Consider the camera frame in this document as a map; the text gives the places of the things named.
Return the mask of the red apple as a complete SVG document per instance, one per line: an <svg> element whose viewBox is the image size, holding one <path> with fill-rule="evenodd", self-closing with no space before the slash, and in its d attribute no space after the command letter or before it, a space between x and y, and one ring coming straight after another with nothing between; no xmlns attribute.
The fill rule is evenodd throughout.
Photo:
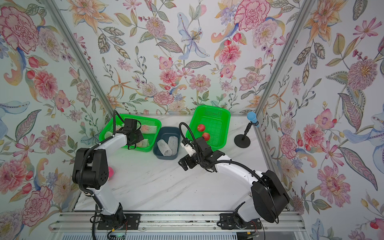
<svg viewBox="0 0 384 240"><path fill-rule="evenodd" d="M209 133L203 133L202 137L204 138L205 141L209 141L211 138Z"/></svg>
<svg viewBox="0 0 384 240"><path fill-rule="evenodd" d="M199 124L197 130L198 132L203 133L206 130L206 126L204 124Z"/></svg>

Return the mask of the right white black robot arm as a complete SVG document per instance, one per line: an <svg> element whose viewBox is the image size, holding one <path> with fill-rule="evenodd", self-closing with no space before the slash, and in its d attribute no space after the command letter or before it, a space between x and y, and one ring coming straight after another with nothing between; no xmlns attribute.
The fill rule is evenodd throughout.
<svg viewBox="0 0 384 240"><path fill-rule="evenodd" d="M190 140L181 133L181 147L187 155L178 164L184 171L200 166L209 173L227 175L250 189L252 198L241 203L233 212L236 225L243 228L244 224L257 219L268 223L280 222L279 216L290 202L290 197L276 173L252 170L219 150L213 151L203 137L194 136L186 123L179 124L180 131L182 127L186 127L192 137Z"/></svg>

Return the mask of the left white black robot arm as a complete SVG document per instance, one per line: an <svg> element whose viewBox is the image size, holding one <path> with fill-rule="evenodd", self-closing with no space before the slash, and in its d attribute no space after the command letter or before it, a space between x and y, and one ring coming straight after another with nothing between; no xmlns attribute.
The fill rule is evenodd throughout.
<svg viewBox="0 0 384 240"><path fill-rule="evenodd" d="M119 227L126 221L122 204L113 197L108 187L108 157L120 148L133 146L144 140L142 124L135 119L123 119L117 111L113 116L112 135L90 148L76 152L73 182L96 203L96 213L110 227Z"/></svg>

